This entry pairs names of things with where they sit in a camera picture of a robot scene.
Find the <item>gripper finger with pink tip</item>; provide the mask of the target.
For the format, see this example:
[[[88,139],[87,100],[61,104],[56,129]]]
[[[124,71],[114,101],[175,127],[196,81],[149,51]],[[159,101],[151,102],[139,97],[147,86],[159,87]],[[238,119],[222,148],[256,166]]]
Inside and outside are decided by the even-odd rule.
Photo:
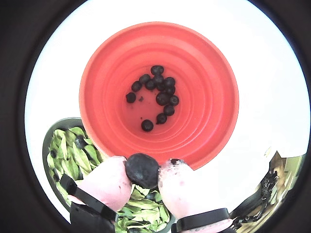
[[[77,184],[64,174],[60,185],[67,191],[72,233],[114,233],[119,211],[130,199],[132,183],[125,172],[126,158],[113,156]]]
[[[160,166],[158,189],[177,219],[173,233],[233,232],[233,219],[215,182],[204,180],[183,160],[170,159]]]

